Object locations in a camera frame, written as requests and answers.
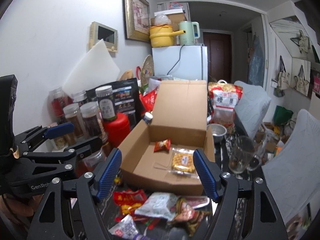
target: gold picture frame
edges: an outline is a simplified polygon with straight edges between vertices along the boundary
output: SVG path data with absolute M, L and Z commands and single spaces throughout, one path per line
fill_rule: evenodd
M 150 42 L 150 5 L 146 0 L 124 0 L 125 38 Z

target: refrigerator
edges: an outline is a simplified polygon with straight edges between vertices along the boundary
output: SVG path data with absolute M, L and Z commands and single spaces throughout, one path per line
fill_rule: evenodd
M 152 56 L 155 76 L 168 74 L 178 79 L 208 82 L 207 47 L 203 45 L 152 48 Z

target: red canister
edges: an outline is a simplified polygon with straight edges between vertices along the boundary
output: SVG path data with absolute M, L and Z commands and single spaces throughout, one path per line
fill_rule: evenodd
M 103 122 L 103 127 L 108 132 L 108 141 L 112 147 L 118 147 L 130 133 L 129 118 L 122 113 L 117 113 L 117 119 L 112 122 Z

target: green bag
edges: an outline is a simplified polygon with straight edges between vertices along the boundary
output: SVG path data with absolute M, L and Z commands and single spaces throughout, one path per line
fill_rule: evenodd
M 292 115 L 292 111 L 285 109 L 282 106 L 276 106 L 275 114 L 273 115 L 273 123 L 277 126 L 286 124 Z

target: gray chair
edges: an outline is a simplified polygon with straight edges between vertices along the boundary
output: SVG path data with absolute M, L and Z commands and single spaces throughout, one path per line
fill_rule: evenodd
M 242 81 L 236 81 L 235 85 L 243 87 L 243 95 L 235 111 L 248 136 L 254 138 L 268 111 L 271 98 L 260 86 L 248 85 Z
M 300 110 L 290 138 L 262 170 L 286 223 L 320 189 L 320 121 Z

